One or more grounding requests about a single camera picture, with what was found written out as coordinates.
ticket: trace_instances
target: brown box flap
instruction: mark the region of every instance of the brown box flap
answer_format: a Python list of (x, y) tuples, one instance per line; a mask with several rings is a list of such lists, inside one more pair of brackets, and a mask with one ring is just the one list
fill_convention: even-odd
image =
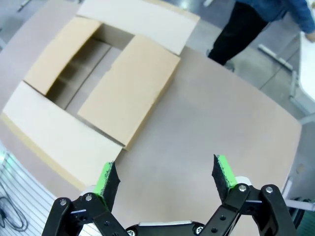
[(96, 20), (74, 17), (48, 44), (24, 81), (46, 95), (68, 62), (100, 25)]
[(154, 41), (136, 35), (78, 114), (123, 145), (130, 145), (179, 61)]

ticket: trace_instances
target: screw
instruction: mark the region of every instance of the screw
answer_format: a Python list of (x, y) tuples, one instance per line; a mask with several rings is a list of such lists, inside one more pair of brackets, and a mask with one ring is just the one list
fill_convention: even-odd
[(200, 234), (200, 232), (203, 230), (203, 227), (202, 226), (199, 226), (196, 230), (195, 230), (195, 233), (198, 235)]
[(246, 191), (246, 186), (245, 185), (240, 185), (238, 187), (238, 190), (240, 190), (241, 192), (245, 192)]
[(66, 203), (67, 203), (67, 201), (66, 201), (65, 199), (63, 199), (63, 200), (60, 202), (60, 205), (61, 205), (61, 206), (64, 206)]
[(272, 193), (274, 190), (272, 189), (272, 187), (266, 187), (266, 192), (267, 193)]
[(133, 230), (128, 230), (127, 233), (130, 235), (130, 236), (135, 236), (136, 233), (133, 231)]
[(92, 196), (91, 196), (91, 195), (87, 195), (86, 198), (85, 198), (85, 200), (86, 200), (86, 201), (92, 200)]

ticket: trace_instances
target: black pants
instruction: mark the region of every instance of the black pants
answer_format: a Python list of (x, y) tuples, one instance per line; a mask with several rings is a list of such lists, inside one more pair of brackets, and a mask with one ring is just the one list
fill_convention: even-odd
[(251, 6), (236, 2), (229, 22), (216, 39), (208, 57), (224, 65), (243, 51), (267, 24)]

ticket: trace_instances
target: tiled floor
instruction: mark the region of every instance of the tiled floor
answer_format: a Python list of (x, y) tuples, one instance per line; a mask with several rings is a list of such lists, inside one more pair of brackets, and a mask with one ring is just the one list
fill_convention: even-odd
[[(17, 13), (16, 9), (23, 0), (0, 1), (0, 27), (3, 28), (0, 32), (0, 37), (5, 42), (8, 42), (23, 22), (46, 2), (46, 0), (32, 0), (21, 12)], [(221, 28), (226, 24), (234, 5), (233, 0), (214, 0), (208, 8), (203, 7), (202, 0), (166, 1), (201, 16), (203, 20), (198, 23), (188, 41), (188, 45), (204, 54), (207, 49), (212, 47)], [(284, 20), (271, 24), (250, 47), (237, 55), (233, 61), (236, 66), (235, 73), (237, 75), (260, 89), (294, 117), (299, 119), (303, 117), (304, 114), (288, 99), (291, 79), (290, 73), (257, 49), (257, 45), (262, 43), (275, 52), (278, 52), (297, 32), (298, 27), (289, 16), (286, 16)], [(289, 62), (297, 69), (299, 61), (298, 42), (293, 43), (289, 49), (285, 50), (282, 53), (282, 57), (289, 59)], [(313, 158), (315, 153), (313, 148), (314, 138), (315, 123), (305, 125), (303, 127), (301, 144), (294, 165), (297, 166), (303, 163), (305, 168), (303, 174), (298, 175), (294, 168), (292, 170), (292, 173), (297, 176), (298, 182), (292, 190), (293, 196), (298, 196), (298, 193), (300, 194), (300, 191), (303, 191), (302, 195), (315, 198), (315, 190), (306, 187), (308, 185), (305, 184), (305, 178), (311, 176), (314, 169), (313, 167), (315, 167), (315, 158)]]

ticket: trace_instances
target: blue shirt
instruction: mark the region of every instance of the blue shirt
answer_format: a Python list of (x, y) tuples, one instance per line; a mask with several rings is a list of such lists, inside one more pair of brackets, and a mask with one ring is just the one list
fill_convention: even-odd
[(315, 23), (306, 0), (237, 0), (250, 5), (264, 21), (282, 19), (289, 12), (305, 33), (315, 31)]

